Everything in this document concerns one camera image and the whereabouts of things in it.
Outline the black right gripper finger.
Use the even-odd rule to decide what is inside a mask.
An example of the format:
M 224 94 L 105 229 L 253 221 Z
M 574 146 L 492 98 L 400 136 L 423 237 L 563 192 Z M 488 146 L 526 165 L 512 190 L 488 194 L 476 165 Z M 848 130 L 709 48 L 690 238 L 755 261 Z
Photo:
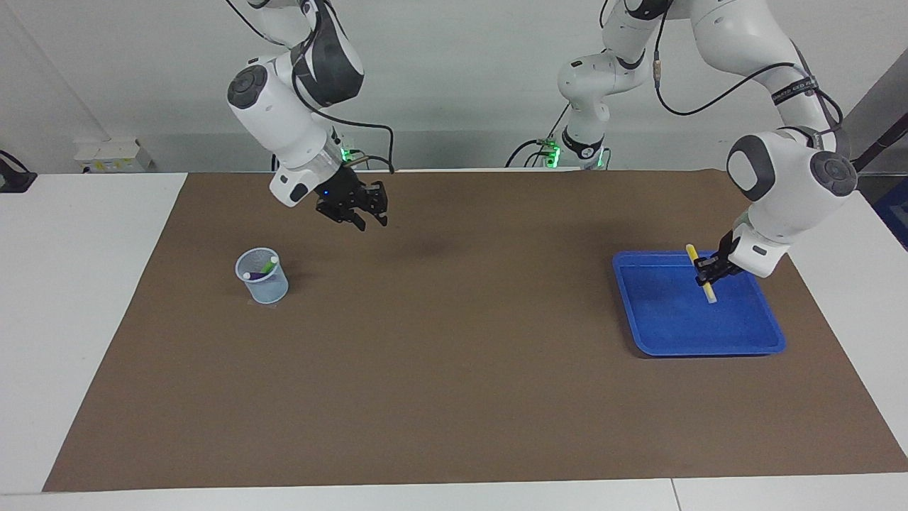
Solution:
M 382 181 L 360 183 L 359 208 L 374 217 L 380 226 L 388 226 L 388 194 Z
M 317 211 L 318 213 L 322 214 L 322 216 L 326 216 L 328 219 L 336 222 L 337 224 L 349 223 L 353 224 L 353 226 L 356 226 L 357 229 L 360 230 L 360 232 L 364 232 L 366 230 L 365 220 L 357 212 L 351 209 L 318 209 Z

